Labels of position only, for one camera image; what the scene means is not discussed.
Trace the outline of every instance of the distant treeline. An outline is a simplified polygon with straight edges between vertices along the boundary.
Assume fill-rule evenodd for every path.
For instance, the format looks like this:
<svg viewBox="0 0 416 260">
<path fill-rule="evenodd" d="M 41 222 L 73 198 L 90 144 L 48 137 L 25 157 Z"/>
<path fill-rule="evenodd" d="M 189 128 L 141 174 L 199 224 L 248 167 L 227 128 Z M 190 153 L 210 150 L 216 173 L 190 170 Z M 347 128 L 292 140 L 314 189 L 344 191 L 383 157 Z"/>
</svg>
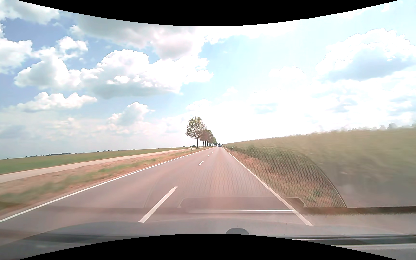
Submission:
<svg viewBox="0 0 416 260">
<path fill-rule="evenodd" d="M 50 155 L 44 155 L 44 156 L 60 156 L 60 155 L 71 155 L 71 153 L 50 154 Z"/>
</svg>

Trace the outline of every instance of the tree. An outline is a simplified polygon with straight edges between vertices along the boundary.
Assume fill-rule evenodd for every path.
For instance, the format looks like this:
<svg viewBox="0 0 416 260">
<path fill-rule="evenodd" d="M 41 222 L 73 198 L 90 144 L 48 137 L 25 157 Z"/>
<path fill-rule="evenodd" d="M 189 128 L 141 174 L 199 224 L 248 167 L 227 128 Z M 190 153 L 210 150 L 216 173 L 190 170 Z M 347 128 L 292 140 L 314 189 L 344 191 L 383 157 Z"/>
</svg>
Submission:
<svg viewBox="0 0 416 260">
<path fill-rule="evenodd" d="M 205 124 L 202 122 L 200 117 L 193 117 L 188 121 L 187 131 L 185 134 L 197 140 L 197 148 L 198 148 L 198 139 L 200 139 L 205 129 L 206 129 Z"/>
<path fill-rule="evenodd" d="M 208 145 L 208 140 L 213 136 L 213 133 L 211 133 L 211 130 L 205 129 L 203 133 L 200 136 L 200 140 L 203 141 L 204 145 Z"/>
</svg>

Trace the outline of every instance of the white lane marking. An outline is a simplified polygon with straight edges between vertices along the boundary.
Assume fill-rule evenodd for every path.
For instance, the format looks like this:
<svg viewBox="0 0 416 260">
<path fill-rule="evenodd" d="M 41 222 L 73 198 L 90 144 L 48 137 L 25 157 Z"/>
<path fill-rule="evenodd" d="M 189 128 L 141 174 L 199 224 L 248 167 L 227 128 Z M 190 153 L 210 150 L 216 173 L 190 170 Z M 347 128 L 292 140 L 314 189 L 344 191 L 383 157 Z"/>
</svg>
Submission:
<svg viewBox="0 0 416 260">
<path fill-rule="evenodd" d="M 188 213 L 293 213 L 293 210 L 188 210 Z"/>
<path fill-rule="evenodd" d="M 235 160 L 237 160 L 237 158 L 235 158 L 231 153 L 228 152 L 228 154 L 230 154 Z M 258 176 L 256 176 L 256 174 L 254 174 L 253 172 L 250 171 L 250 169 L 246 168 L 245 165 L 243 165 L 243 163 L 241 163 L 239 160 L 237 160 L 243 167 L 245 167 L 245 169 L 247 169 L 251 174 L 253 174 L 253 176 L 255 176 L 255 178 L 257 180 L 259 180 L 259 182 L 261 182 L 261 184 L 264 185 L 264 187 L 266 187 L 270 192 L 272 192 L 272 194 L 274 194 L 283 204 L 285 204 L 290 210 L 293 210 L 293 213 L 295 213 L 295 215 L 301 219 L 304 224 L 308 225 L 308 226 L 313 226 L 311 224 L 311 222 L 309 222 L 303 215 L 301 215 L 296 209 L 294 209 L 292 207 L 292 205 L 290 205 L 288 202 L 286 202 L 282 197 L 279 196 L 279 194 L 277 194 L 275 191 L 273 191 L 269 186 L 267 186 L 267 184 L 265 184 L 260 178 L 258 178 Z"/>
<path fill-rule="evenodd" d="M 175 190 L 177 189 L 177 186 L 174 186 L 174 188 L 172 188 L 163 198 L 160 199 L 160 201 L 155 204 L 155 206 L 153 206 L 153 208 L 151 210 L 149 210 L 149 212 L 147 212 L 146 215 L 144 215 L 140 221 L 138 221 L 139 223 L 144 223 L 148 218 L 150 218 L 150 216 L 159 208 L 159 206 L 161 206 L 161 204 L 163 204 L 165 202 L 165 200 L 171 195 L 171 193 L 173 193 Z"/>
<path fill-rule="evenodd" d="M 101 185 L 103 185 L 103 184 L 109 183 L 109 182 L 111 182 L 111 181 L 114 181 L 114 180 L 118 180 L 118 179 L 124 178 L 124 177 L 126 177 L 126 176 L 131 175 L 131 174 L 135 174 L 135 173 L 138 173 L 138 172 L 140 172 L 140 171 L 147 170 L 147 169 L 150 169 L 150 168 L 152 168 L 152 167 L 159 166 L 159 165 L 161 165 L 161 164 L 168 163 L 168 162 L 171 162 L 171 161 L 173 161 L 173 160 L 177 160 L 177 159 L 180 159 L 180 158 L 182 158 L 182 157 L 186 157 L 186 156 L 190 156 L 190 155 L 194 155 L 194 154 L 188 154 L 188 155 L 185 155 L 185 156 L 177 157 L 177 158 L 171 159 L 171 160 L 169 160 L 169 161 L 162 162 L 162 163 L 159 163 L 159 164 L 156 164 L 156 165 L 153 165 L 153 166 L 150 166 L 150 167 L 147 167 L 147 168 L 141 169 L 141 170 L 139 170 L 139 171 L 135 171 L 135 172 L 132 172 L 132 173 L 128 173 L 128 174 L 126 174 L 126 175 L 123 175 L 123 176 L 117 177 L 117 178 L 112 179 L 112 180 L 108 180 L 108 181 L 103 182 L 103 183 L 99 183 L 99 184 L 97 184 L 97 185 L 95 185 L 95 186 L 92 186 L 92 187 L 89 187 L 89 188 L 85 188 L 84 190 L 81 190 L 81 191 L 78 191 L 78 192 L 74 192 L 74 193 L 72 193 L 72 194 L 68 194 L 68 195 L 66 195 L 66 196 L 64 196 L 64 197 L 62 197 L 62 198 L 57 198 L 57 199 L 55 199 L 55 200 L 52 200 L 52 201 L 46 202 L 46 203 L 44 203 L 44 204 L 38 205 L 38 206 L 36 206 L 36 207 L 34 207 L 34 208 L 31 208 L 31 209 L 28 209 L 28 210 L 24 210 L 24 211 L 22 211 L 22 212 L 19 212 L 19 213 L 17 213 L 17 214 L 12 215 L 12 216 L 8 216 L 8 217 L 6 217 L 6 218 L 3 218 L 2 220 L 0 220 L 0 223 L 1 223 L 1 222 L 4 222 L 4 221 L 6 221 L 6 220 L 9 220 L 9 219 L 11 219 L 11 218 L 14 218 L 14 217 L 16 217 L 16 216 L 20 216 L 20 215 L 22 215 L 22 214 L 25 214 L 25 213 L 27 213 L 27 212 L 30 212 L 30 211 L 32 211 L 32 210 L 39 209 L 39 208 L 41 208 L 41 207 L 43 207 L 43 206 L 49 205 L 49 204 L 54 203 L 54 202 L 56 202 L 56 201 L 59 201 L 59 200 L 61 200 L 61 199 L 68 198 L 68 197 L 73 196 L 73 195 L 75 195 L 75 194 L 78 194 L 78 193 L 80 193 L 80 192 L 84 192 L 84 191 L 90 190 L 90 189 L 92 189 L 92 188 L 95 188 L 95 187 L 97 187 L 97 186 L 101 186 Z"/>
</svg>

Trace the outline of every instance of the road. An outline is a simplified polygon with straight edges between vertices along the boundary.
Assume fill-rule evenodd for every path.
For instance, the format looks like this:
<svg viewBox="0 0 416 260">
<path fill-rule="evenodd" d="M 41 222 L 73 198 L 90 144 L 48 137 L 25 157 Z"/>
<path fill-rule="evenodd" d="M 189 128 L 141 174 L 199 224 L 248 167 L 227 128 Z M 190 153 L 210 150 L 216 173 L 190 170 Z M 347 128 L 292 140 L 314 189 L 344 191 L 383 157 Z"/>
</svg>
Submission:
<svg viewBox="0 0 416 260">
<path fill-rule="evenodd" d="M 152 214 L 149 211 L 173 192 Z M 53 229 L 99 221 L 145 223 L 265 211 L 268 220 L 303 224 L 290 208 L 223 148 L 213 147 L 139 171 L 0 223 L 0 245 Z"/>
<path fill-rule="evenodd" d="M 261 222 L 252 225 L 249 220 Z M 62 227 L 103 221 L 155 228 L 155 233 L 161 234 L 217 233 L 242 225 L 250 225 L 250 234 L 256 235 L 325 234 L 328 229 L 319 229 L 325 225 L 373 227 L 382 234 L 416 233 L 416 214 L 301 216 L 228 151 L 213 147 L 1 221 L 0 245 Z M 165 231 L 157 228 L 169 221 L 179 222 L 166 226 Z M 271 223 L 282 223 L 286 228 Z M 336 230 L 347 234 L 343 229 Z"/>
<path fill-rule="evenodd" d="M 167 153 L 171 153 L 175 151 L 183 151 L 183 150 L 185 149 L 162 151 L 162 152 L 140 154 L 140 155 L 133 155 L 133 156 L 114 157 L 114 158 L 107 158 L 107 159 L 101 159 L 101 160 L 95 160 L 95 161 L 78 162 L 78 163 L 58 165 L 58 166 L 53 166 L 53 167 L 41 168 L 41 169 L 33 169 L 33 170 L 15 172 L 15 173 L 10 173 L 10 174 L 0 174 L 0 183 L 7 182 L 10 180 L 28 178 L 28 177 L 42 175 L 42 174 L 49 174 L 49 173 L 55 173 L 55 172 L 60 172 L 60 171 L 65 171 L 65 170 L 71 170 L 71 169 L 80 168 L 83 166 L 89 166 L 89 165 L 95 165 L 95 164 L 101 164 L 101 163 L 111 163 L 111 162 L 116 162 L 116 161 L 121 161 L 121 160 L 132 159 L 132 158 L 167 154 Z"/>
</svg>

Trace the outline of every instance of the sky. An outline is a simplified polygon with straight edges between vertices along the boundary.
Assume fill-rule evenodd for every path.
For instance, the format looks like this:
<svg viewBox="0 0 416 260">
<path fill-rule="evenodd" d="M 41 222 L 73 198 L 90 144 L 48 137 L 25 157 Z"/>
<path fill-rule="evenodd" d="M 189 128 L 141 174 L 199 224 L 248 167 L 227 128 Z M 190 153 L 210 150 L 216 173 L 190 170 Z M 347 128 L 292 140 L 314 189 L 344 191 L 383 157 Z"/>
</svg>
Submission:
<svg viewBox="0 0 416 260">
<path fill-rule="evenodd" d="M 276 24 L 141 24 L 0 0 L 0 159 L 416 122 L 416 0 Z"/>
</svg>

